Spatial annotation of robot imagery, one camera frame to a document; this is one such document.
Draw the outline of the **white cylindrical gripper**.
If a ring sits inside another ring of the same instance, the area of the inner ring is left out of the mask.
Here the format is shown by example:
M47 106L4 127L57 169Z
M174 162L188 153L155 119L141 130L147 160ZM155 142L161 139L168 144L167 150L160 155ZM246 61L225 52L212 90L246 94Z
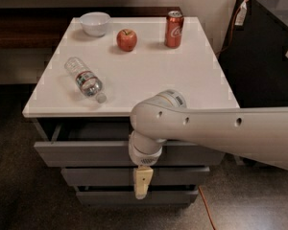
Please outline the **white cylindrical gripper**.
M152 139L133 131L129 138L129 156L131 161L139 166L133 170L133 187L135 197L144 199L148 193L154 170L151 167L162 154L164 139Z

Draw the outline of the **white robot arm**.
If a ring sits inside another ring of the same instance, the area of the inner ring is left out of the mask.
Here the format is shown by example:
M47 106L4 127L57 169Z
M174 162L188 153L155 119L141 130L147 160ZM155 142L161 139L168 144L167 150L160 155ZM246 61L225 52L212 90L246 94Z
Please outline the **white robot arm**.
M166 90L131 112L129 156L135 197L143 199L151 167L168 140L194 143L288 171L288 107L189 109L182 94Z

